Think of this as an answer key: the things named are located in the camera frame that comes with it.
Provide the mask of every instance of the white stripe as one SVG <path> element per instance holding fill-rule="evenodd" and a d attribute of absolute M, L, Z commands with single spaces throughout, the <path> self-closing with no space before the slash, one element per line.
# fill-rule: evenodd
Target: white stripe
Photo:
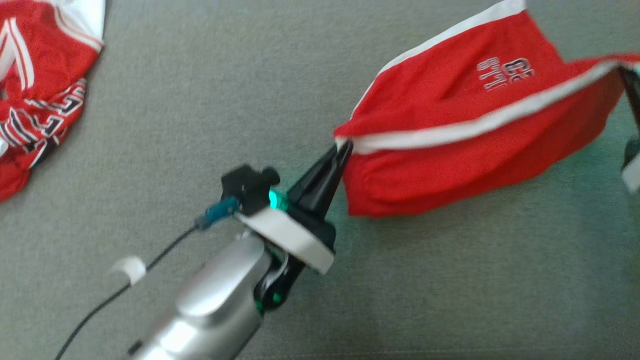
<path fill-rule="evenodd" d="M 15 44 L 11 31 L 9 31 L 9 37 L 7 38 L 7 46 L 11 46 L 12 48 L 15 56 L 16 67 L 18 68 L 18 75 L 20 76 L 20 86 L 24 90 L 24 87 L 26 86 L 26 82 L 24 80 L 24 67 L 22 67 L 22 59 L 20 58 L 20 54 L 18 54 L 18 47 Z"/>
<path fill-rule="evenodd" d="M 4 49 L 2 54 L 0 54 L 0 79 L 4 79 L 4 77 L 9 73 L 9 69 L 11 65 L 15 62 L 15 53 L 13 52 L 12 46 L 9 43 L 9 22 L 4 21 L 4 25 L 2 27 L 2 32 L 0 32 L 0 46 L 4 43 Z"/>
<path fill-rule="evenodd" d="M 22 126 L 22 123 L 20 123 L 20 118 L 18 118 L 18 113 L 16 113 L 13 108 L 9 109 L 9 121 L 13 125 L 15 132 L 23 140 L 23 144 L 38 140 L 37 137 L 35 137 L 27 129 L 25 129 L 24 126 Z"/>
<path fill-rule="evenodd" d="M 13 146 L 20 146 L 20 139 L 13 137 L 13 134 L 9 131 L 9 125 L 9 122 L 5 122 L 4 125 L 0 125 L 2 127 L 4 138 Z"/>
<path fill-rule="evenodd" d="M 487 113 L 478 119 L 416 131 L 393 131 L 357 136 L 352 138 L 353 152 L 369 154 L 379 150 L 422 149 L 474 138 L 534 114 L 557 101 L 567 98 L 602 79 L 620 66 L 633 69 L 635 64 L 617 60 L 603 61 L 580 76 Z"/>
<path fill-rule="evenodd" d="M 20 112 L 27 118 L 29 119 L 29 122 L 33 125 L 33 117 L 26 111 L 24 111 L 23 109 L 20 109 Z M 31 133 L 31 131 L 27 130 L 26 127 L 22 126 L 22 124 L 20 123 L 20 120 L 17 120 L 18 124 L 20 124 L 20 128 L 22 129 L 23 132 L 25 132 L 28 136 L 31 137 L 32 140 L 37 140 L 38 137 L 35 136 L 33 133 Z"/>
<path fill-rule="evenodd" d="M 505 17 L 509 17 L 509 16 L 513 16 L 516 14 L 519 14 L 523 11 L 525 11 L 527 9 L 527 4 L 525 2 L 525 0 L 503 0 L 500 3 L 497 3 L 496 5 L 493 5 L 492 7 L 490 7 L 489 9 L 474 15 L 470 18 L 468 18 L 467 20 L 464 20 L 463 22 L 460 22 L 456 25 L 454 25 L 453 27 L 445 30 L 444 32 L 442 32 L 441 34 L 430 38 L 429 40 L 423 42 L 422 44 L 414 47 L 413 49 L 410 49 L 408 51 L 405 51 L 403 54 L 400 54 L 399 56 L 397 56 L 395 59 L 391 60 L 390 62 L 388 62 L 379 72 L 378 75 L 382 74 L 382 72 L 385 72 L 386 70 L 398 65 L 399 63 L 409 59 L 409 58 L 413 58 L 414 56 L 423 53 L 424 51 L 427 51 L 428 49 L 431 49 L 432 47 L 438 45 L 439 43 L 450 39 L 452 37 L 455 37 L 457 35 L 462 34 L 463 32 L 475 28 L 477 26 L 483 25 L 483 24 L 487 24 L 491 21 L 496 21 L 496 20 L 500 20 L 500 19 L 504 19 Z M 360 98 L 360 101 L 358 101 L 358 104 L 356 105 L 356 107 L 353 109 L 353 112 L 351 113 L 351 116 L 353 117 L 353 114 L 355 113 L 355 111 L 358 109 L 358 106 L 360 105 L 360 103 L 362 102 L 362 100 L 364 100 L 364 97 L 367 95 L 367 93 L 369 92 L 369 90 L 371 90 L 371 87 L 373 86 L 373 83 L 371 83 L 369 85 L 369 87 L 367 88 L 367 90 L 364 92 L 364 94 L 362 95 L 362 97 Z"/>
<path fill-rule="evenodd" d="M 10 23 L 13 39 L 15 40 L 16 45 L 18 45 L 18 49 L 20 49 L 20 52 L 16 53 L 16 57 L 21 58 L 22 64 L 24 65 L 26 88 L 31 88 L 33 86 L 33 80 L 35 78 L 35 74 L 33 73 L 33 62 L 31 62 L 31 55 L 29 55 L 27 44 L 24 42 L 24 38 L 22 37 L 22 34 L 18 29 L 18 25 L 15 22 L 15 17 L 11 19 Z"/>
<path fill-rule="evenodd" d="M 33 159 L 31 164 L 29 165 L 29 168 L 34 167 L 38 163 L 38 160 L 40 160 L 40 158 L 42 157 L 42 154 L 44 154 L 44 151 L 47 149 L 47 146 L 49 146 L 49 144 L 45 140 L 44 145 L 42 146 L 42 149 L 38 151 L 38 156 L 36 156 L 36 158 Z"/>
<path fill-rule="evenodd" d="M 85 85 L 86 84 L 86 80 L 84 82 L 82 82 L 82 80 L 84 80 L 84 79 L 80 79 L 80 80 L 76 81 L 75 83 L 69 85 L 68 88 L 62 90 L 61 92 L 57 93 L 56 95 L 53 95 L 52 97 L 58 97 L 58 96 L 62 96 L 62 95 L 67 95 L 69 93 L 69 90 L 71 90 L 71 88 L 73 88 L 74 86 L 78 86 L 78 85 L 83 86 L 83 85 Z"/>
<path fill-rule="evenodd" d="M 42 101 L 37 101 L 37 100 L 25 99 L 24 103 L 38 109 L 44 109 L 45 107 L 42 105 Z"/>
<path fill-rule="evenodd" d="M 37 115 L 29 116 L 29 122 L 31 123 L 31 126 L 33 126 L 34 130 L 39 130 L 41 128 L 38 125 L 38 116 Z"/>
<path fill-rule="evenodd" d="M 67 34 L 68 36 L 82 42 L 83 44 L 86 44 L 90 47 L 92 47 L 94 50 L 100 52 L 100 50 L 102 49 L 102 44 L 95 39 L 90 39 L 87 37 L 82 36 L 79 31 L 67 26 L 60 15 L 60 9 L 55 6 L 55 18 L 56 18 L 56 24 L 58 25 L 58 27 L 62 30 L 62 32 L 64 32 L 65 34 Z"/>

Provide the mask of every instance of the clothing pile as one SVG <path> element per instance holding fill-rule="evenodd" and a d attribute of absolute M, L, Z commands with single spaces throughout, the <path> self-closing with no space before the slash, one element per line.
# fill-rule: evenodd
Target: clothing pile
<path fill-rule="evenodd" d="M 0 2 L 0 201 L 65 141 L 102 49 L 104 0 Z"/>

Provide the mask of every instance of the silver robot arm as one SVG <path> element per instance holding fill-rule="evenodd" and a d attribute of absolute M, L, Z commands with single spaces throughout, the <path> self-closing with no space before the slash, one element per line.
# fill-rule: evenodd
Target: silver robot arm
<path fill-rule="evenodd" d="M 271 190 L 280 181 L 273 169 L 261 174 L 248 165 L 235 169 L 222 178 L 221 203 L 237 205 L 248 216 L 266 206 L 284 211 L 333 252 L 335 228 L 324 218 L 352 148 L 351 142 L 340 149 L 334 145 L 286 195 Z M 227 207 L 210 210 L 196 220 L 197 227 L 208 228 Z M 284 303 L 304 268 L 298 258 L 245 231 L 184 283 L 172 307 L 129 349 L 128 359 L 234 359 L 263 314 Z"/>
<path fill-rule="evenodd" d="M 265 241 L 245 232 L 183 285 L 131 359 L 234 359 L 262 322 L 254 289 L 273 260 Z"/>

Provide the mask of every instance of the teal connector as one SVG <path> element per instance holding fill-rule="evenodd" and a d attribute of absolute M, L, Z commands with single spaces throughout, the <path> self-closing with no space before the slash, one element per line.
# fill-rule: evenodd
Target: teal connector
<path fill-rule="evenodd" d="M 233 196 L 228 197 L 207 209 L 207 211 L 204 212 L 204 215 L 196 218 L 194 223 L 200 230 L 206 230 L 210 228 L 213 223 L 235 213 L 238 210 L 238 207 L 238 199 Z"/>

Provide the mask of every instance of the gray carpet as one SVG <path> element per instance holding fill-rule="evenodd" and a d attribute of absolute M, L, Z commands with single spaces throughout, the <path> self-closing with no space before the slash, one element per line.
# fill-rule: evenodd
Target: gray carpet
<path fill-rule="evenodd" d="M 155 256 L 220 175 L 247 161 L 291 185 L 386 62 L 494 2 L 110 3 L 82 121 L 0 204 L 0 359 L 52 359 L 125 282 L 111 265 Z M 529 7 L 567 59 L 640 49 L 637 1 Z M 341 188 L 335 266 L 306 271 L 241 359 L 639 358 L 640 217 L 619 176 L 633 132 L 624 100 L 542 176 L 416 217 L 349 218 Z M 120 359 L 240 230 L 194 235 L 65 359 Z"/>

